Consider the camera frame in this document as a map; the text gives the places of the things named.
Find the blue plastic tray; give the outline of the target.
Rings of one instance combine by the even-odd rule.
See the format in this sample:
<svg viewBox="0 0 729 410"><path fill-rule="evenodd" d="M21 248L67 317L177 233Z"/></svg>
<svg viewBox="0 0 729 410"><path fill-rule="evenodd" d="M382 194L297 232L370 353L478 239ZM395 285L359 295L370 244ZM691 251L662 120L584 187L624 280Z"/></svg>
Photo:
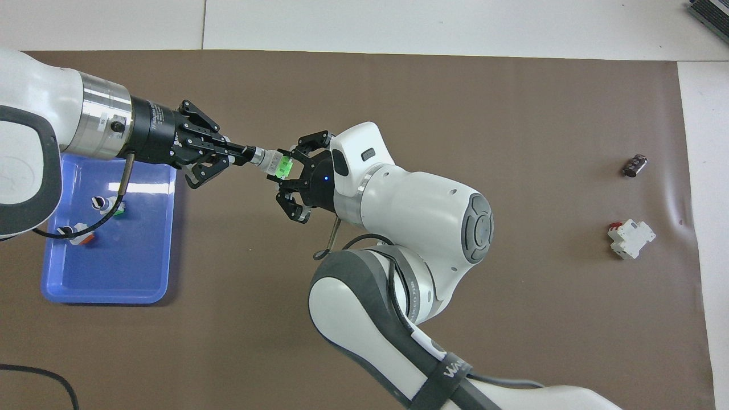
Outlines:
<svg viewBox="0 0 729 410"><path fill-rule="evenodd" d="M114 197L125 161L62 156L62 199L48 220L58 227L89 227L101 220L95 196ZM40 290L52 302L153 304L167 291L177 172L135 162L123 198L125 210L94 231L90 241L47 239Z"/></svg>

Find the selector switch bright green block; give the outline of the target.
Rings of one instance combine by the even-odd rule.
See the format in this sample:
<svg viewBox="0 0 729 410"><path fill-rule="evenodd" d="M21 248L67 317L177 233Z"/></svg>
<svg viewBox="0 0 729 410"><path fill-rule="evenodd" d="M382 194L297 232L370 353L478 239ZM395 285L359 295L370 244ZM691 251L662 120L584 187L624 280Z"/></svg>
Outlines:
<svg viewBox="0 0 729 410"><path fill-rule="evenodd" d="M255 149L251 163L266 175L278 179L286 179L293 166L292 159L287 151L264 150L260 147Z"/></svg>

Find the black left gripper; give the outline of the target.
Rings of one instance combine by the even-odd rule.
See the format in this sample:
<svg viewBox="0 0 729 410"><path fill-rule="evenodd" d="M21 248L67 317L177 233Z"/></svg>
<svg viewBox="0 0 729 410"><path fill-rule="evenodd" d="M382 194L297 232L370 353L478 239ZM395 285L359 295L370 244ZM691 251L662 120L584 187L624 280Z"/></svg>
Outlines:
<svg viewBox="0 0 729 410"><path fill-rule="evenodd" d="M133 120L126 140L126 153L136 161L184 167L188 187L198 189L232 165L243 166L253 159L253 147L227 140L219 125L193 104L183 100L178 110L131 98ZM192 162L192 150L205 155Z"/></svg>

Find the small black electronic component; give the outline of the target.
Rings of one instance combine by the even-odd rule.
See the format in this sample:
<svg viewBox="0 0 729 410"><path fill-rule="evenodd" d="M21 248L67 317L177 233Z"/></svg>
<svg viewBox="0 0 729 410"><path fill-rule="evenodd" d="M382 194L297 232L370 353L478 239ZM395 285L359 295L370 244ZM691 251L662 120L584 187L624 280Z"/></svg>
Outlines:
<svg viewBox="0 0 729 410"><path fill-rule="evenodd" d="M630 160L627 161L625 166L622 167L621 173L623 176L628 178L635 178L646 165L648 165L649 159L645 155L636 154Z"/></svg>

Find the brown paper table mat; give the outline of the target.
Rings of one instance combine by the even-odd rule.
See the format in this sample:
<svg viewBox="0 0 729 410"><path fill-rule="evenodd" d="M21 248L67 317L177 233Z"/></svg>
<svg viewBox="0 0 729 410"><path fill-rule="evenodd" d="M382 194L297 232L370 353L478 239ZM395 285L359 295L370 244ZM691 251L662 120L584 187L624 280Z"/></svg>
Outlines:
<svg viewBox="0 0 729 410"><path fill-rule="evenodd" d="M224 50L33 52L178 106L238 144L288 148L367 120L396 164L474 187L494 241L423 324L477 372L578 385L624 410L715 410L675 63ZM635 178L621 169L649 159ZM0 243L0 363L46 368L98 410L399 410L308 317L333 216L289 221L235 167L182 182L166 298L40 292L42 237ZM656 238L635 260L611 223Z"/></svg>

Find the grey ribbed device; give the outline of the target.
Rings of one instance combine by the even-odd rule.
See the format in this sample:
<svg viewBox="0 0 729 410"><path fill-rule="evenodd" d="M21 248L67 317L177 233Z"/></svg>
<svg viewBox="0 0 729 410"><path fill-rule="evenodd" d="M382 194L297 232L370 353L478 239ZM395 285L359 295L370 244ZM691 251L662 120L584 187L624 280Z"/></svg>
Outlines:
<svg viewBox="0 0 729 410"><path fill-rule="evenodd" d="M689 0L688 13L729 42L729 0Z"/></svg>

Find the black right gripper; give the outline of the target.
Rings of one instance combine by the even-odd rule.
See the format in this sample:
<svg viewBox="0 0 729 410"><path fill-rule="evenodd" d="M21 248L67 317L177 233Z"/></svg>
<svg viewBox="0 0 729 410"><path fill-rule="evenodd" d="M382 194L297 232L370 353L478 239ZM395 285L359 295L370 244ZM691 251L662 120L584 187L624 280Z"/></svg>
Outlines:
<svg viewBox="0 0 729 410"><path fill-rule="evenodd" d="M297 145L289 150L289 158L299 161L305 169L305 180L275 177L275 200L289 220L300 224L307 223L312 208L323 208L336 213L335 171L330 151L330 143L335 137L328 130L310 133L300 137ZM296 194L305 194L305 203L303 199L297 202Z"/></svg>

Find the white circuit breaker red lever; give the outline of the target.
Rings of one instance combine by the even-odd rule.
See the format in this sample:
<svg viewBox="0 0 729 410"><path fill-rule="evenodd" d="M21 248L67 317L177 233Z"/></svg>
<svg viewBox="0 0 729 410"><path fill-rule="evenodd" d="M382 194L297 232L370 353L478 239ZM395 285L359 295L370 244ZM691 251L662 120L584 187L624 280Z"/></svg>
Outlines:
<svg viewBox="0 0 729 410"><path fill-rule="evenodd" d="M609 224L607 235L612 240L610 249L623 260L637 259L640 250L656 238L656 234L648 224L632 219Z"/></svg>

